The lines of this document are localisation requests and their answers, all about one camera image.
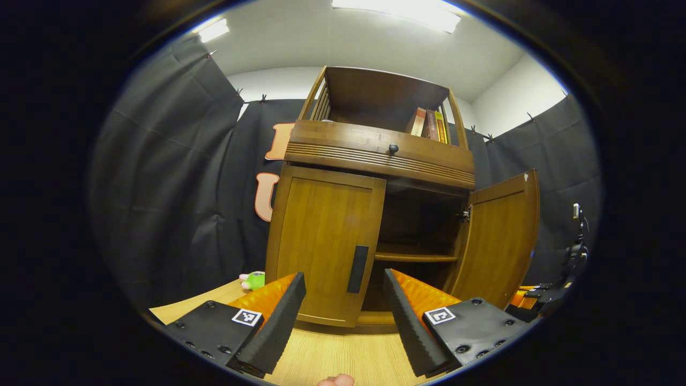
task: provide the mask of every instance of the open cabinet door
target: open cabinet door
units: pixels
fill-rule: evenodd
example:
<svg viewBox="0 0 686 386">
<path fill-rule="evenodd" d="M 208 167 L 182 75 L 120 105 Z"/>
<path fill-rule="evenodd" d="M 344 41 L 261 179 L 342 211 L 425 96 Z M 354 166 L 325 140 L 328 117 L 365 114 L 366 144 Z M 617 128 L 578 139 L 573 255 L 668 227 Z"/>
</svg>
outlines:
<svg viewBox="0 0 686 386">
<path fill-rule="evenodd" d="M 536 170 L 472 193 L 469 222 L 458 234 L 459 260 L 445 292 L 461 300 L 482 297 L 504 309 L 531 263 L 539 203 Z"/>
</svg>

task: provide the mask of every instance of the cabinet door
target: cabinet door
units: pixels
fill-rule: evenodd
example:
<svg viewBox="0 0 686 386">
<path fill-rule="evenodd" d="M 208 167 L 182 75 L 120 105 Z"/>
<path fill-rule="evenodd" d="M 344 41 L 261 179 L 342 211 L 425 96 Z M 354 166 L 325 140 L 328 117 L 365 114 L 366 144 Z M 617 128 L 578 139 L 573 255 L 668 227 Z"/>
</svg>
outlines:
<svg viewBox="0 0 686 386">
<path fill-rule="evenodd" d="M 461 300 L 483 297 L 504 309 L 531 263 L 539 202 L 536 170 L 472 193 L 470 220 L 460 227 L 459 260 L 446 292 Z"/>
<path fill-rule="evenodd" d="M 298 320 L 355 325 L 374 260 L 385 189 L 383 179 L 293 166 L 282 169 L 266 279 L 296 271 L 305 274 L 307 294 Z"/>
</svg>

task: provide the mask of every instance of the door hinge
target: door hinge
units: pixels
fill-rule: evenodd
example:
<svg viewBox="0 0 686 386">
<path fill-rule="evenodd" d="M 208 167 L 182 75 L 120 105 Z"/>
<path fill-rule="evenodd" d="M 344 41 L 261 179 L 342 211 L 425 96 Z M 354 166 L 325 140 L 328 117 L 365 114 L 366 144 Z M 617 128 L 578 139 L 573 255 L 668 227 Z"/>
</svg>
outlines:
<svg viewBox="0 0 686 386">
<path fill-rule="evenodd" d="M 458 217 L 460 217 L 463 223 L 468 223 L 471 220 L 471 205 L 462 213 L 458 213 Z"/>
</svg>

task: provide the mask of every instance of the book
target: book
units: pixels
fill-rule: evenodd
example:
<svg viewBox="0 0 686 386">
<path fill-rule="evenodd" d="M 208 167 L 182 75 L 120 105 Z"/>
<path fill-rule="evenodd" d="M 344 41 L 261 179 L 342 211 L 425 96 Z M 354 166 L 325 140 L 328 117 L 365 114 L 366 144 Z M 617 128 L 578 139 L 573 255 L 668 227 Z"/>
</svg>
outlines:
<svg viewBox="0 0 686 386">
<path fill-rule="evenodd" d="M 442 111 L 443 114 L 443 124 L 445 125 L 445 136 L 448 139 L 448 144 L 452 145 L 453 141 L 455 139 L 452 138 L 452 134 L 450 133 L 450 122 L 448 122 L 448 115 L 445 113 L 445 107 L 443 105 L 440 106 L 440 110 Z"/>
<path fill-rule="evenodd" d="M 407 127 L 405 127 L 405 133 L 421 137 L 426 116 L 427 111 L 421 107 L 417 107 L 417 111 L 412 114 L 410 121 L 407 123 Z"/>
<path fill-rule="evenodd" d="M 436 125 L 438 127 L 438 137 L 440 138 L 440 141 L 444 144 L 448 143 L 448 133 L 445 125 L 445 121 L 443 120 L 443 114 L 436 111 Z"/>
<path fill-rule="evenodd" d="M 440 141 L 440 138 L 438 138 L 438 127 L 436 125 L 436 112 L 433 110 L 427 109 L 427 118 L 424 121 L 422 137 L 426 137 L 434 141 Z"/>
</svg>

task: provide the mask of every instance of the drawer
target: drawer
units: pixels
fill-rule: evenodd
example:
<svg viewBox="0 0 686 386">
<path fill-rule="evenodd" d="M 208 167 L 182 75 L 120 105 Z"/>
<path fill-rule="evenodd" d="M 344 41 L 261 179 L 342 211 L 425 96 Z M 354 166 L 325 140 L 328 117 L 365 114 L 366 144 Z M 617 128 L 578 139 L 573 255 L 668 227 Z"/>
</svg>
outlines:
<svg viewBox="0 0 686 386">
<path fill-rule="evenodd" d="M 475 188 L 469 150 L 371 126 L 298 120 L 284 160 Z"/>
</svg>

